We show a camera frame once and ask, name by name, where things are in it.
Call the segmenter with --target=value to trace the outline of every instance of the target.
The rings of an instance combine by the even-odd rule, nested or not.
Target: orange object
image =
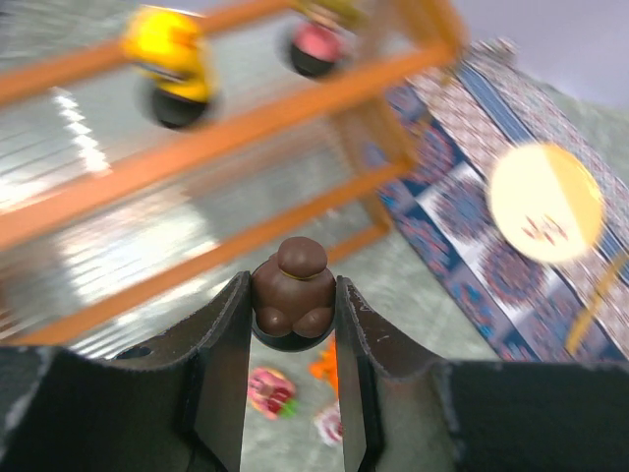
[[[309,370],[311,376],[320,381],[327,381],[338,398],[338,371],[336,367],[336,339],[332,339],[326,350],[321,353],[321,360],[313,362]]]
[[[211,34],[226,32],[268,18],[291,6],[290,0],[237,3],[214,9],[205,17],[196,17],[200,29]],[[23,345],[68,344],[84,332],[149,302],[159,294],[294,231],[313,218],[325,215],[329,209],[356,200],[365,205],[372,217],[372,225],[330,248],[330,261],[338,261],[387,234],[393,225],[377,197],[376,189],[418,165],[418,153],[416,147],[408,145],[409,140],[404,139],[406,135],[401,124],[391,118],[383,92],[406,76],[431,67],[454,65],[464,46],[464,33],[456,15],[453,15],[449,5],[444,5],[447,2],[443,0],[399,0],[399,5],[390,0],[378,0],[377,4],[380,5],[378,11],[389,12],[390,15],[373,15],[366,21],[366,27],[359,32],[359,42],[364,45],[357,50],[355,67],[291,94],[281,94],[274,101],[248,108],[236,116],[199,126],[165,146],[148,149],[114,163],[107,173],[79,177],[5,209],[0,214],[0,226],[3,228],[0,251],[42,237],[132,198],[144,189],[173,182],[210,162],[227,160],[243,148],[322,118],[338,125],[338,129],[330,133],[333,135],[330,147],[338,148],[341,157],[347,160],[353,171],[351,177],[301,205],[220,241],[203,254],[171,266],[68,317],[28,333],[26,329],[16,330],[12,333],[15,336],[12,342]],[[385,25],[382,18],[388,18],[390,22]],[[406,54],[380,54],[377,46],[384,41],[382,32],[388,33],[401,27],[407,33],[413,33],[411,39],[417,42],[418,47]],[[119,40],[115,40],[0,74],[0,107],[44,93],[51,87],[63,87],[84,80],[126,62]],[[365,165],[362,145],[366,135],[373,135],[374,143],[383,149],[388,164],[378,168]],[[287,157],[293,157],[295,152],[290,147]],[[252,166],[243,166],[233,160],[221,162],[224,167],[207,174],[214,181],[237,180],[254,168],[262,170],[276,159],[279,158],[261,156],[258,164]],[[0,340],[6,337],[0,328]],[[323,367],[327,363],[329,369],[320,372],[338,392],[335,345],[332,344],[330,351],[326,352],[328,355],[319,364]]]

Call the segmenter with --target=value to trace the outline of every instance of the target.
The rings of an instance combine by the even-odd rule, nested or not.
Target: orange metal frame
[[[200,19],[203,30],[216,34],[277,14],[288,0],[252,0],[234,7],[213,10]],[[250,227],[216,248],[165,270],[150,279],[102,300],[80,312],[27,334],[13,342],[20,344],[64,344],[145,303],[186,280],[281,237],[327,210],[361,200],[373,219],[373,226],[329,249],[337,261],[381,238],[391,228],[390,220],[375,196],[375,189],[408,172],[416,159],[404,130],[391,114],[383,90],[404,77],[428,67],[451,65],[464,43],[463,29],[443,0],[395,0],[391,5],[406,19],[403,23],[422,49],[401,57],[375,59],[373,50],[355,70],[338,74],[311,88],[278,98],[273,103],[216,124],[206,125],[174,140],[115,164],[111,172],[87,176],[43,198],[0,215],[0,250],[66,225],[78,217],[132,195],[155,183],[199,168],[251,143],[320,116],[330,117],[341,138],[343,153],[355,170],[348,182]],[[418,28],[429,26],[421,33]],[[109,42],[0,76],[0,105],[6,105],[55,86],[84,80],[125,63],[115,42]],[[387,152],[390,163],[376,170],[362,165],[353,143],[351,121],[360,119]],[[215,179],[237,179],[235,168],[222,170]]]

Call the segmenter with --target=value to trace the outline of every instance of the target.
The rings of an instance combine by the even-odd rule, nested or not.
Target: patterned rug
[[[501,358],[571,360],[563,347],[566,335],[620,241],[629,240],[627,207],[609,205],[600,245],[579,262],[553,269],[520,256],[501,237],[486,205],[487,172],[510,146],[555,142],[584,162],[608,202],[628,202],[629,192],[545,94],[504,62],[472,57],[438,99],[434,77],[419,76],[388,95],[410,131],[425,102],[431,123],[423,165],[385,186],[380,196],[399,230]],[[375,145],[365,152],[372,165],[384,161]],[[629,357],[629,315],[623,308],[629,306],[628,280],[626,266],[576,359]]]

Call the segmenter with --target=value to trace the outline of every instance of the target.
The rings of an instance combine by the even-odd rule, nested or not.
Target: black base
[[[336,62],[316,59],[302,51],[293,41],[291,41],[290,45],[289,60],[295,72],[309,79],[317,79],[326,76],[331,73],[337,65]]]
[[[152,117],[169,130],[181,130],[194,125],[210,106],[211,102],[187,100],[155,86],[150,94]]]
[[[265,346],[282,352],[300,352],[311,349],[321,344],[327,336],[334,330],[334,321],[330,324],[327,331],[318,337],[302,337],[295,332],[291,332],[285,336],[269,336],[264,333],[257,325],[256,316],[254,315],[254,322],[252,324],[252,332],[254,336]]]

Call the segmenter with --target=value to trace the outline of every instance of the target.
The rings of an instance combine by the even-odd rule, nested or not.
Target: yellow toy
[[[216,95],[199,25],[188,15],[143,7],[123,38],[127,57],[152,82],[152,113],[168,128],[196,122]]]

